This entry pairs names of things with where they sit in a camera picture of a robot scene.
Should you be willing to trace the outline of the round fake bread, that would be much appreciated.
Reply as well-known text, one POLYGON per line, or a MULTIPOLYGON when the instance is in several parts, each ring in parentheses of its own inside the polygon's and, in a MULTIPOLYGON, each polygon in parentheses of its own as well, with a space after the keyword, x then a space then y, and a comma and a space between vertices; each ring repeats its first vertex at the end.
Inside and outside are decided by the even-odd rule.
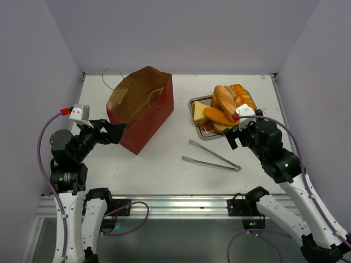
POLYGON ((213 123, 213 127, 216 132, 223 134, 223 131, 225 131, 226 129, 231 129, 233 126, 213 123))
POLYGON ((222 109, 220 103, 217 100, 217 97, 214 94, 211 98, 211 106, 218 109, 218 110, 222 109))

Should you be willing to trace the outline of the long orange fake bread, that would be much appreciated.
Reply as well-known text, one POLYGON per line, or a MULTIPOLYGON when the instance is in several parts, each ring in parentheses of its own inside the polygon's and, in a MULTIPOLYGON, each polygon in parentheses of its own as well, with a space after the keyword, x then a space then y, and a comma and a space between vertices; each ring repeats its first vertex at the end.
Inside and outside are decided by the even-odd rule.
POLYGON ((214 108, 214 107, 205 107, 203 110, 203 114, 211 121, 216 122, 221 125, 226 126, 236 126, 239 124, 239 121, 232 122, 224 112, 214 108))

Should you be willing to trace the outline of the oval brown fake loaf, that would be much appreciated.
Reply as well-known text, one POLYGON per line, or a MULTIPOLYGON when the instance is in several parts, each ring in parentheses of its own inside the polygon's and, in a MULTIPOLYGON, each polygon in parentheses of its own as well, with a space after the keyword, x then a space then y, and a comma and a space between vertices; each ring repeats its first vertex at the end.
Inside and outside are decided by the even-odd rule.
POLYGON ((228 119, 234 122, 231 115, 235 112, 237 105, 234 101, 235 94, 233 90, 230 88, 230 86, 227 85, 217 85, 214 88, 213 94, 217 97, 217 100, 222 108, 221 110, 224 112, 228 119))

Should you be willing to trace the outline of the twisted fake bread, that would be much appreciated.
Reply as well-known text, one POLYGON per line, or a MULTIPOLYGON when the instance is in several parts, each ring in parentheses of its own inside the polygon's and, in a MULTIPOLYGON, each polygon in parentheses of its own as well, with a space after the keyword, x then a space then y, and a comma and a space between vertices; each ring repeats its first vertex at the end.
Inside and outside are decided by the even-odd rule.
POLYGON ((250 97, 249 93, 243 88, 243 86, 240 84, 234 84, 230 85, 230 88, 235 94, 234 101, 238 107, 242 106, 243 104, 247 104, 249 107, 256 110, 252 98, 250 97))

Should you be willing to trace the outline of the triangular fake sandwich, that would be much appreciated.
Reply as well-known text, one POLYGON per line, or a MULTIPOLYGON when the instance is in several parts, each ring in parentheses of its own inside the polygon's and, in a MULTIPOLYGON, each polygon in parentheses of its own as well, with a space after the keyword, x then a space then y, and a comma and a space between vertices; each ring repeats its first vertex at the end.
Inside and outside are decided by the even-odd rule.
POLYGON ((201 124, 208 120, 204 114, 204 109, 209 108, 210 106, 205 105, 199 101, 193 102, 193 121, 195 124, 201 124))

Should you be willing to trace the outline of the silver metal tongs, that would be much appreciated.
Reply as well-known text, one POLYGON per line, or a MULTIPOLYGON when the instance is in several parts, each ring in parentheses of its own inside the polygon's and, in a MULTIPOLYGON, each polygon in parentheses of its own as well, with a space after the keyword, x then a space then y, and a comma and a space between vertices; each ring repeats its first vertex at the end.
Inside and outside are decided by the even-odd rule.
POLYGON ((199 142, 189 139, 188 144, 192 147, 198 148, 202 153, 206 153, 209 157, 204 158, 203 156, 182 156, 181 159, 184 162, 194 163, 202 166, 239 172, 241 171, 241 166, 234 163, 233 161, 219 155, 218 153, 212 151, 208 147, 200 144, 199 142))

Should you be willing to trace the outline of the red paper bag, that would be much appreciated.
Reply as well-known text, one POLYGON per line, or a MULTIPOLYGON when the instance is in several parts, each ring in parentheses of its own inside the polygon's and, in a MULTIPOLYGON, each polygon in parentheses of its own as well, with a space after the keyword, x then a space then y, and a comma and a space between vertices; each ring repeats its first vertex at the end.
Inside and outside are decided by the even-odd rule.
POLYGON ((114 88, 106 103, 111 123, 126 123, 120 144, 139 154, 174 110, 172 74, 146 66, 114 88))

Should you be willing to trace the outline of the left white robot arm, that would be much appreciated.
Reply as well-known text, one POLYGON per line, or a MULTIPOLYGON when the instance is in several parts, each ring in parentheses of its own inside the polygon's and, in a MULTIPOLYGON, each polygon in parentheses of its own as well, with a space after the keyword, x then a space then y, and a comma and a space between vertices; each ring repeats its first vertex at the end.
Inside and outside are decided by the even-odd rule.
POLYGON ((86 190, 88 168, 84 159, 96 144, 118 144, 125 123, 89 121, 73 135, 61 129, 50 137, 53 159, 50 183, 56 206, 56 244, 53 262, 98 262, 97 239, 104 215, 113 211, 108 188, 86 190))

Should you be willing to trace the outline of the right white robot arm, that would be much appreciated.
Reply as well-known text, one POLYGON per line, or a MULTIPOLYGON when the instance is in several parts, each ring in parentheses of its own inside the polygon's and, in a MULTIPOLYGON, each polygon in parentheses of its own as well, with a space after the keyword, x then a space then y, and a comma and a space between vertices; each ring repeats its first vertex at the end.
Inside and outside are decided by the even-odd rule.
POLYGON ((308 262, 338 262, 350 252, 350 233, 327 210, 298 156, 285 149, 282 132, 272 120, 257 118, 243 129, 226 129, 232 149, 236 139, 248 147, 276 184, 300 212, 296 216, 266 189, 256 187, 245 194, 244 208, 251 215, 268 216, 293 238, 308 262))

